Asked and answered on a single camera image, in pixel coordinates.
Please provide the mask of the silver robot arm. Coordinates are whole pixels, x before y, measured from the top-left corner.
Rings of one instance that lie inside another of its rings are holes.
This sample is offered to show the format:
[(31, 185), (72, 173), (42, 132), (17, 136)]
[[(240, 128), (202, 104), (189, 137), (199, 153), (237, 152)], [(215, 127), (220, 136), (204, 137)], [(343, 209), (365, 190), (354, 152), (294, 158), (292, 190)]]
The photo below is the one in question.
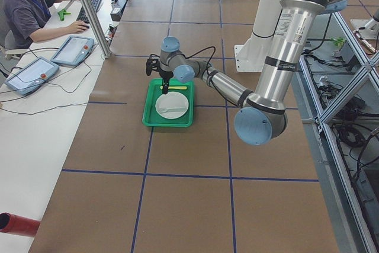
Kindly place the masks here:
[(314, 19), (344, 9), (347, 0), (279, 0), (281, 13), (255, 91), (245, 88), (209, 63), (187, 59), (175, 37), (165, 37), (154, 68), (163, 79), (163, 94), (174, 77), (186, 83), (202, 79), (225, 99), (240, 107), (234, 119), (238, 137), (250, 145), (263, 145), (287, 126), (284, 97), (297, 70)]

